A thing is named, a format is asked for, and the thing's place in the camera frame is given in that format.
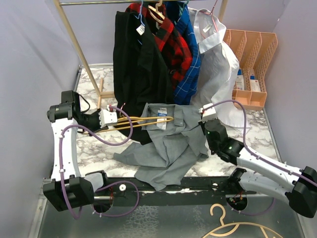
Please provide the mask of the beige hanger in foreground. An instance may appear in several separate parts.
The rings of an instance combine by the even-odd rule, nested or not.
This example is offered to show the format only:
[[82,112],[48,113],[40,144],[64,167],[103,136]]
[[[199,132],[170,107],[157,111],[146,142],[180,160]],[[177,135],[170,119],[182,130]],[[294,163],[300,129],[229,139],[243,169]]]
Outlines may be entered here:
[[[220,208],[221,211],[222,211],[222,214],[219,218],[219,222],[220,222],[220,226],[217,227],[217,228],[214,228],[213,230],[209,231],[208,233],[206,233],[203,237],[204,238],[207,238],[209,236],[215,236],[217,238],[224,238],[224,237],[227,237],[227,236],[230,236],[232,234],[234,234],[241,226],[250,226],[250,227],[257,227],[261,230],[262,232],[262,235],[265,237],[265,238],[268,238],[268,234],[267,232],[269,233],[272,233],[272,237],[273,238],[283,238],[282,235],[280,235],[279,233],[277,233],[276,231],[272,230],[271,228],[268,228],[266,226],[263,226],[261,224],[257,224],[257,223],[251,223],[251,222],[233,222],[233,223],[229,223],[229,224],[225,224],[224,223],[224,218],[226,217],[226,210],[224,208],[223,205],[219,204],[219,203],[216,203],[216,204],[213,204],[211,207],[210,207],[210,215],[213,216],[214,215],[214,208]],[[228,227],[232,227],[229,231],[227,232],[224,232],[224,233],[216,233],[217,231],[220,231],[224,228],[228,228]]]

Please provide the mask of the white hanging shirt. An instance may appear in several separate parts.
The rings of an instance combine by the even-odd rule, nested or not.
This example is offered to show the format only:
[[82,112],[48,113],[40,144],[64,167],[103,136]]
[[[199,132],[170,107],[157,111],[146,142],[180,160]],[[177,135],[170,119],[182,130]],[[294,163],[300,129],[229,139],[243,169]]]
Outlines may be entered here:
[[190,104],[197,108],[231,99],[239,70],[237,57],[224,42],[226,26],[213,15],[218,32],[212,27],[210,31],[204,33],[203,29],[211,23],[211,19],[201,10],[189,8],[201,59],[197,92],[190,101]]

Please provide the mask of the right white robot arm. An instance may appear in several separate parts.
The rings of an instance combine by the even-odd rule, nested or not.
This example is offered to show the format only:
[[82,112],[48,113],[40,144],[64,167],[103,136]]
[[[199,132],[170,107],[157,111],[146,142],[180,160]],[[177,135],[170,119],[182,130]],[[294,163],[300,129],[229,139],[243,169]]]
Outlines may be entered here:
[[293,167],[245,146],[227,135],[218,119],[199,121],[209,149],[238,168],[229,177],[228,190],[259,192],[287,203],[296,213],[313,218],[317,212],[317,172]]

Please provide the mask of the grey button shirt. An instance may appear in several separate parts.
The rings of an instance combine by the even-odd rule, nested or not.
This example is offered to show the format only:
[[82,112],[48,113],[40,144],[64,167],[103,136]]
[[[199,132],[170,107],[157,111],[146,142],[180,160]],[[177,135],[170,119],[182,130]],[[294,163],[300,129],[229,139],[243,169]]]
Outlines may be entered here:
[[146,104],[143,117],[154,117],[165,112],[173,117],[167,123],[141,127],[151,142],[133,142],[122,153],[114,154],[121,163],[138,166],[135,178],[160,191],[168,185],[179,185],[190,168],[208,157],[206,137],[198,124],[199,110],[190,105]]

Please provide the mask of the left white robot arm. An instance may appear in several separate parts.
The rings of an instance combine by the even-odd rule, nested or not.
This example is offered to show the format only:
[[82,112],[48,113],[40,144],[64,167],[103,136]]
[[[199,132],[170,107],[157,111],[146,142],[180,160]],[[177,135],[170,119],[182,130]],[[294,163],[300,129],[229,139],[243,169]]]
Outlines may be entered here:
[[96,132],[101,128],[99,111],[85,114],[81,111],[80,95],[63,91],[61,102],[47,112],[54,135],[54,164],[51,182],[43,187],[44,196],[57,211],[93,204],[94,193],[109,191],[106,173],[96,171],[81,176],[77,162],[77,130]]

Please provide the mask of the yellow wire hanger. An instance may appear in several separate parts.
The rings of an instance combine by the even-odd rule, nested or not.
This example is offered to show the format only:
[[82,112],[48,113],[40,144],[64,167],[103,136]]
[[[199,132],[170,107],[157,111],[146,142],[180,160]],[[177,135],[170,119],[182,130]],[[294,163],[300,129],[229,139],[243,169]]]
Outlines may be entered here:
[[122,113],[123,106],[119,110],[119,115],[117,115],[118,122],[117,125],[114,126],[108,126],[108,129],[103,129],[100,132],[109,132],[114,130],[124,130],[124,129],[130,129],[130,122],[132,122],[132,127],[142,127],[147,125],[157,125],[160,123],[168,123],[174,120],[174,117],[171,116],[156,116],[156,117],[135,117],[135,116],[128,116],[126,117]]

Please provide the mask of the orange plastic file organizer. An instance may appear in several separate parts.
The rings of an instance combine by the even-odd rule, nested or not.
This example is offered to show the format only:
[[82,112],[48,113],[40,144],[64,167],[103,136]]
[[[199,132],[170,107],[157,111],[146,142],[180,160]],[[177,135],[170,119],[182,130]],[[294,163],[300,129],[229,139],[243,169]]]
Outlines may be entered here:
[[[240,102],[247,110],[262,110],[267,98],[265,74],[278,46],[276,34],[227,29],[224,41],[237,57],[239,69],[243,70],[244,75],[245,90],[237,90],[234,86],[232,99]],[[260,92],[250,88],[251,69],[255,71],[260,83]]]

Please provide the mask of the white box in organizer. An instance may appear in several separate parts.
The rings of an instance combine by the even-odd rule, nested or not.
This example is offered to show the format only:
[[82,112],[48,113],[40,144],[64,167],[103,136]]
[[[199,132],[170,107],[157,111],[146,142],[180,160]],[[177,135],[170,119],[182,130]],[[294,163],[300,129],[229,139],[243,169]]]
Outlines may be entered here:
[[256,79],[255,71],[253,69],[251,69],[251,72],[250,72],[250,88],[251,88],[252,91],[255,91],[255,92],[260,92],[261,91],[260,83]]
[[238,73],[237,73],[235,88],[237,90],[245,90],[244,75],[243,75],[243,70],[241,68],[238,70]]

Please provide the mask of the blue plaid shirt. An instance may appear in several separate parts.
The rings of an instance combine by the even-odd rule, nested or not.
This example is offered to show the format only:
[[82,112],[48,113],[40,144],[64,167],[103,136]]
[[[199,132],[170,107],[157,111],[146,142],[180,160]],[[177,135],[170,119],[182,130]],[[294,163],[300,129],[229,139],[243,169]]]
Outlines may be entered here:
[[166,3],[168,18],[174,23],[176,30],[183,37],[192,54],[192,63],[185,77],[174,91],[174,101],[179,105],[190,104],[192,96],[197,92],[198,77],[200,73],[201,60],[198,44],[190,20],[189,8],[184,2],[168,1]]

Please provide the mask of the black hanging shirt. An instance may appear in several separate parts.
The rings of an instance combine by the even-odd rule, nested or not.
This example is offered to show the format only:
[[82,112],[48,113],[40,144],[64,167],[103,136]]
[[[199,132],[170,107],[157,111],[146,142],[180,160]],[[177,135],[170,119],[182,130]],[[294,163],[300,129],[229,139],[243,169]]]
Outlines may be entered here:
[[114,95],[118,107],[140,117],[147,103],[172,104],[167,66],[144,18],[117,12],[113,50]]

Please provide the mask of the red black plaid shirt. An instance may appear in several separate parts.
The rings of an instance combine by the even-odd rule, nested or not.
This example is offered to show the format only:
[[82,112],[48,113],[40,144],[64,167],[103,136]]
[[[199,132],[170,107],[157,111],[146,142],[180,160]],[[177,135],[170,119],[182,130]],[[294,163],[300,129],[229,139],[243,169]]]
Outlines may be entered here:
[[175,90],[185,78],[193,57],[186,41],[166,16],[165,5],[161,5],[158,9],[157,14],[154,12],[154,3],[146,2],[143,6],[140,3],[132,3],[126,11],[141,12],[145,17],[167,66],[172,88]]

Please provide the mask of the beige wooden hanger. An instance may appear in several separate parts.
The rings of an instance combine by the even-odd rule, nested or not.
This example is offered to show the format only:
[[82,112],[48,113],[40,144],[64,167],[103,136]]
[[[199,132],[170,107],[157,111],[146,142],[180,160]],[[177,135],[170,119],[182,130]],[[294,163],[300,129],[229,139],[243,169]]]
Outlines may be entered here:
[[156,3],[155,7],[148,5],[150,15],[157,23],[160,23],[160,24],[162,24],[163,21],[165,20],[164,14],[159,11],[159,7],[162,6],[162,3],[163,3],[163,0],[159,0],[158,3]]

